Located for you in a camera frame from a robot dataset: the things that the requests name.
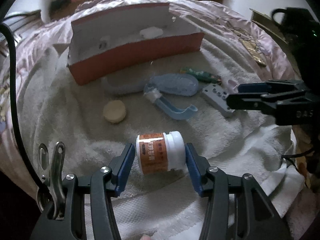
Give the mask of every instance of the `person's finger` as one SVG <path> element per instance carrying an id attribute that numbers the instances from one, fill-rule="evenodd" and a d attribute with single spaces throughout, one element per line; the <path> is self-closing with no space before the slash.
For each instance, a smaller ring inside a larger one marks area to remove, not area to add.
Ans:
<path id="1" fill-rule="evenodd" d="M 143 236 L 143 237 L 141 237 L 140 240 L 151 240 L 151 237 L 150 236 Z"/>

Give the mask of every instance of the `white jar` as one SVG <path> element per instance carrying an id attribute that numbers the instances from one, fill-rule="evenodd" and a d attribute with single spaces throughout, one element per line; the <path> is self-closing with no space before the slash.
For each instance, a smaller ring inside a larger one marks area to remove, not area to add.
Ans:
<path id="1" fill-rule="evenodd" d="M 138 135 L 136 147 L 139 167 L 144 175 L 181 170 L 186 165 L 184 142 L 178 131 Z"/>

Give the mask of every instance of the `beige round object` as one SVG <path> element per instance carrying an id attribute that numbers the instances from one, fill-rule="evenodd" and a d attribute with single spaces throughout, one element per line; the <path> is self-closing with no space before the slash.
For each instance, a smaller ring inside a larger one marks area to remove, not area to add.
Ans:
<path id="1" fill-rule="evenodd" d="M 125 105 L 120 100 L 107 103 L 103 108 L 103 116 L 111 123 L 121 122 L 126 115 Z"/>

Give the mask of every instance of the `gray remote control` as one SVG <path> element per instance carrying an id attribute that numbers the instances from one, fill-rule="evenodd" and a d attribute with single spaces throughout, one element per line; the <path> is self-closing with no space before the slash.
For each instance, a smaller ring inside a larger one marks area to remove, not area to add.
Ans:
<path id="1" fill-rule="evenodd" d="M 215 109 L 219 110 L 224 117 L 230 117 L 234 109 L 227 105 L 228 93 L 217 84 L 210 84 L 202 89 L 201 96 Z"/>

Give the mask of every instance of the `cardboard box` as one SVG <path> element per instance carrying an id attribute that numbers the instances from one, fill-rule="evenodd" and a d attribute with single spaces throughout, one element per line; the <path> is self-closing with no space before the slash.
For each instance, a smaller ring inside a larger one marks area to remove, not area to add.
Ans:
<path id="1" fill-rule="evenodd" d="M 134 4 L 96 12 L 71 23 L 68 68 L 85 85 L 125 67 L 200 50 L 204 34 L 169 12 L 168 3 Z M 163 30 L 145 40 L 140 31 Z"/>

